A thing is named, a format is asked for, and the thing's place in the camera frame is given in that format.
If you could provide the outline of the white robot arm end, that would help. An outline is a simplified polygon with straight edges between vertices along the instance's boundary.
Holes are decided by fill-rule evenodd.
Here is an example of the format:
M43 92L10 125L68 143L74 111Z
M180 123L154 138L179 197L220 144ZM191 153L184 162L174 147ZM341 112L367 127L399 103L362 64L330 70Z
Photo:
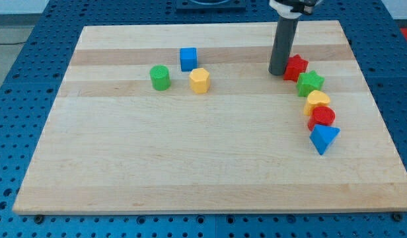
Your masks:
M269 0L269 6L285 19L298 19L313 14L314 8L323 0Z

